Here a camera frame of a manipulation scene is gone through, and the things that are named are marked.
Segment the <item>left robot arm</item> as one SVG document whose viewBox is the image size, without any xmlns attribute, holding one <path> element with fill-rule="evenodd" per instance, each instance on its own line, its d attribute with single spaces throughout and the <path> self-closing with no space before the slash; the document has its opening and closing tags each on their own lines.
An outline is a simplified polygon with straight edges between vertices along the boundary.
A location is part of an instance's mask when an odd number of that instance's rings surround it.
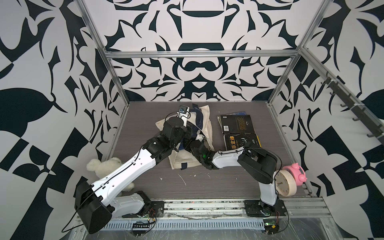
<svg viewBox="0 0 384 240">
<path fill-rule="evenodd" d="M 189 132 L 186 117 L 171 117 L 165 121 L 162 131 L 142 145 L 125 164 L 92 184 L 82 182 L 76 187 L 75 210 L 89 234 L 107 225 L 118 209 L 131 206 L 130 202 L 118 204 L 118 194 L 176 151 Z"/>
</svg>

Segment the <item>cream canvas tote bag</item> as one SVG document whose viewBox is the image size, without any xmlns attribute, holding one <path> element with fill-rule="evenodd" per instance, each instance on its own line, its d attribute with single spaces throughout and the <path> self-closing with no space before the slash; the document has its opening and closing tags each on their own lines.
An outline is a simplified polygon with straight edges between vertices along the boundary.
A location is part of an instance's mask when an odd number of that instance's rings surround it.
<svg viewBox="0 0 384 240">
<path fill-rule="evenodd" d="M 204 114 L 202 110 L 198 107 L 198 105 L 193 104 L 190 108 L 191 117 L 189 119 L 181 118 L 184 121 L 184 126 L 191 127 L 192 129 L 192 137 L 189 140 L 183 139 L 183 142 L 180 144 L 178 150 L 173 150 L 169 146 L 168 141 L 162 135 L 162 130 L 165 121 L 167 121 L 171 117 L 177 117 L 177 111 L 168 114 L 163 120 L 160 121 L 160 132 L 155 136 L 155 139 L 151 142 L 151 146 L 154 147 L 155 152 L 153 153 L 153 158 L 157 163 L 168 158 L 172 155 L 173 152 L 178 153 L 179 151 L 185 151 L 185 146 L 188 141 L 199 140 L 204 141 L 207 148 L 213 151 L 213 149 L 209 145 L 209 133 L 204 130 Z"/>
</svg>

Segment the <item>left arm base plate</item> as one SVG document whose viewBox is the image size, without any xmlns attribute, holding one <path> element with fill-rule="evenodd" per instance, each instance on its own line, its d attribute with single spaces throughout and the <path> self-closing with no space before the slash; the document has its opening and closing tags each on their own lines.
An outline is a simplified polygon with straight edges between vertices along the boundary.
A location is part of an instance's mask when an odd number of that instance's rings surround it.
<svg viewBox="0 0 384 240">
<path fill-rule="evenodd" d="M 164 207 L 164 201 L 151 201 L 150 203 L 146 203 L 137 214 L 123 215 L 122 218 L 161 217 L 164 214 Z"/>
</svg>

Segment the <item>black cover book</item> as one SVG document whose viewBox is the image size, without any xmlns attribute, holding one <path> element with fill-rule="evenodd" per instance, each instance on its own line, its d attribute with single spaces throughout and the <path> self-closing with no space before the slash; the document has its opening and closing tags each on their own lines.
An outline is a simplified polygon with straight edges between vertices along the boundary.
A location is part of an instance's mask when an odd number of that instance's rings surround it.
<svg viewBox="0 0 384 240">
<path fill-rule="evenodd" d="M 220 115 L 219 124 L 223 134 L 255 134 L 250 115 Z"/>
</svg>

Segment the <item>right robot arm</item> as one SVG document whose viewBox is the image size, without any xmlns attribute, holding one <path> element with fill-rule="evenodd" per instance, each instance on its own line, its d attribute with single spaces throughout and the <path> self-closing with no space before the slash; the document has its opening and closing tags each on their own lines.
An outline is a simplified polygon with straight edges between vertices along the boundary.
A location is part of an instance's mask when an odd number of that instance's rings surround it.
<svg viewBox="0 0 384 240">
<path fill-rule="evenodd" d="M 205 168 L 218 170 L 226 167 L 243 167 L 259 183 L 261 202 L 274 206 L 278 199 L 275 185 L 277 164 L 281 159 L 273 152 L 247 143 L 229 151 L 211 151 L 203 141 L 192 141 L 185 150 L 191 153 Z"/>
</svg>

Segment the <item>green landscape cover book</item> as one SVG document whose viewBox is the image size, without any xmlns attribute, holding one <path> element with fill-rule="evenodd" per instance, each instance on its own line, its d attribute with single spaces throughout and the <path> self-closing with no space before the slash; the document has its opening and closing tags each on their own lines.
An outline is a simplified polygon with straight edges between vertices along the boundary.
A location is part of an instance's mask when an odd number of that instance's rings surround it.
<svg viewBox="0 0 384 240">
<path fill-rule="evenodd" d="M 247 115 L 246 112 L 236 112 L 236 113 L 231 113 L 230 115 L 234 115 L 234 116 L 245 116 Z"/>
</svg>

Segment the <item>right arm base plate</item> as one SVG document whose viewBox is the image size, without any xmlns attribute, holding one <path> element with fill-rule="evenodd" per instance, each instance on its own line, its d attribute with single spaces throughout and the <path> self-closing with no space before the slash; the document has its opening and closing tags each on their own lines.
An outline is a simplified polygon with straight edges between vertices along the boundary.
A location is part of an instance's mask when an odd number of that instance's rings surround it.
<svg viewBox="0 0 384 240">
<path fill-rule="evenodd" d="M 261 200 L 245 200 L 245 211 L 248 217 L 267 218 L 287 216 L 287 208 L 281 199 L 271 206 Z"/>
</svg>

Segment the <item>black spine book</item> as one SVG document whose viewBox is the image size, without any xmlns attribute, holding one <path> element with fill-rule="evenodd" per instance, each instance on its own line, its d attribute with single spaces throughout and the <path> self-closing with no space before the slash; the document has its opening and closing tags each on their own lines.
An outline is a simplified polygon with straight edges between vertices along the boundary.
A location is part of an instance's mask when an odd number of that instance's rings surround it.
<svg viewBox="0 0 384 240">
<path fill-rule="evenodd" d="M 254 133 L 224 134 L 224 141 L 227 151 L 241 148 L 247 143 L 261 147 L 259 138 Z"/>
</svg>

